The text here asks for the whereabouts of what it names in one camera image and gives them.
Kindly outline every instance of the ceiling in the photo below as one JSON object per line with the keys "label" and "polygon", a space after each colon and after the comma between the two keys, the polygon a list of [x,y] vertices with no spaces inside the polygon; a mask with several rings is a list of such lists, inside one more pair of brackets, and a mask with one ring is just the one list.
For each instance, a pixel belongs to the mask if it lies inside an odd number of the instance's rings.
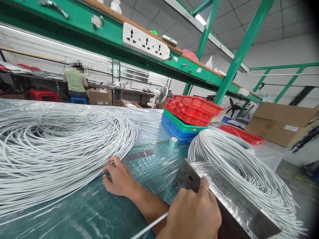
{"label": "ceiling", "polygon": [[[112,0],[104,1],[110,6]],[[203,0],[179,0],[192,11]],[[211,33],[231,50],[237,49],[244,38],[262,0],[221,0]],[[178,42],[182,49],[196,52],[201,33],[181,15],[176,14],[164,0],[121,0],[122,15],[159,36],[167,35]],[[200,15],[206,21],[211,6]],[[263,22],[253,45],[295,37],[314,32],[302,0],[275,0]],[[212,54],[215,46],[208,41],[203,55]]]}

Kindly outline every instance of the blue stool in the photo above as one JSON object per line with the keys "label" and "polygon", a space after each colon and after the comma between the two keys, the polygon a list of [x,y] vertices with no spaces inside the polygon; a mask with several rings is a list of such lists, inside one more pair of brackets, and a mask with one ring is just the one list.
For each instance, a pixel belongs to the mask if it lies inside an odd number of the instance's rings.
{"label": "blue stool", "polygon": [[87,101],[86,101],[85,98],[73,98],[73,97],[71,97],[71,103],[76,104],[75,103],[76,101],[81,101],[81,102],[83,102],[84,105],[87,105]]}

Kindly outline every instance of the green plastic crate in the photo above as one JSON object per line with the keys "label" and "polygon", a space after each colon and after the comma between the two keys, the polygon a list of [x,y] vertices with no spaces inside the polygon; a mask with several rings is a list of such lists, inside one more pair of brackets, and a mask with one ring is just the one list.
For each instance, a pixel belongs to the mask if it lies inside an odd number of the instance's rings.
{"label": "green plastic crate", "polygon": [[179,118],[177,118],[175,115],[173,115],[171,112],[164,110],[163,114],[169,118],[181,131],[184,132],[199,132],[202,129],[208,129],[207,127],[201,127],[201,126],[195,126],[191,124],[186,124],[183,121],[181,121]]}

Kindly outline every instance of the metal cutting block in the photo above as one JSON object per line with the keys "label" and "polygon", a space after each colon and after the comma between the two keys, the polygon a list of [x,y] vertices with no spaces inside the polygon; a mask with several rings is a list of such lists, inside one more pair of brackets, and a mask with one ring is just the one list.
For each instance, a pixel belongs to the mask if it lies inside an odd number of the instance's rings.
{"label": "metal cutting block", "polygon": [[222,215],[218,238],[269,238],[281,232],[276,221],[202,155],[194,163],[184,159],[173,185],[177,191],[186,188],[198,192],[203,176],[210,183],[209,188],[216,196]]}

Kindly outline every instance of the floor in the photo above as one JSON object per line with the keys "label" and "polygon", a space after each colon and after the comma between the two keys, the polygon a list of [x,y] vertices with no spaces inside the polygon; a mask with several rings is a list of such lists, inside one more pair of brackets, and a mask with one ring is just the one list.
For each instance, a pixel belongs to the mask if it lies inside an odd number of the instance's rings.
{"label": "floor", "polygon": [[299,207],[297,218],[311,235],[317,226],[319,212],[319,184],[306,177],[303,170],[285,160],[281,160],[276,173],[287,183]]}

